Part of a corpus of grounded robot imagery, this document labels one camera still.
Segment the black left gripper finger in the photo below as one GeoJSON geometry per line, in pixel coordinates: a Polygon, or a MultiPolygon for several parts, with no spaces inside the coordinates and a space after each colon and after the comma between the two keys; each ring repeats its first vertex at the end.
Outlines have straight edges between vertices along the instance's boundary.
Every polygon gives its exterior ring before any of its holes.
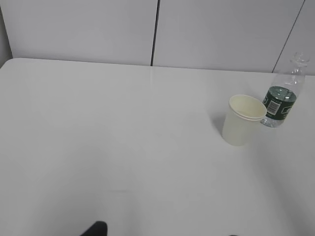
{"type": "Polygon", "coordinates": [[[103,221],[96,221],[84,233],[82,233],[82,236],[107,236],[107,233],[107,223],[103,221]]]}

